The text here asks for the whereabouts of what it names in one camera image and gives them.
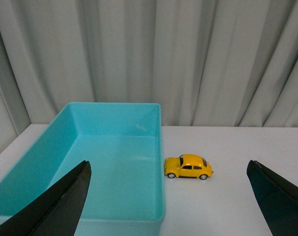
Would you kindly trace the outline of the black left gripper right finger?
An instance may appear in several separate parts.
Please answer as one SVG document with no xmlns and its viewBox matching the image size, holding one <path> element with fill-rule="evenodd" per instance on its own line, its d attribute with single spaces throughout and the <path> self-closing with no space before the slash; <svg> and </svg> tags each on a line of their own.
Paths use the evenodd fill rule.
<svg viewBox="0 0 298 236">
<path fill-rule="evenodd" d="M 298 187 L 258 161 L 246 174 L 272 235 L 298 236 Z"/>
</svg>

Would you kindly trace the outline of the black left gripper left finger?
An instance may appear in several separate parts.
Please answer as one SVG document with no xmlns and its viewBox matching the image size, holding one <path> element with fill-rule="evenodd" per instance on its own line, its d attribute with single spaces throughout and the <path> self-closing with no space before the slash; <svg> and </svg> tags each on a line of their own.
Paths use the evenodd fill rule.
<svg viewBox="0 0 298 236">
<path fill-rule="evenodd" d="M 0 225 L 0 236 L 73 236 L 91 180 L 82 161 L 33 202 Z"/>
</svg>

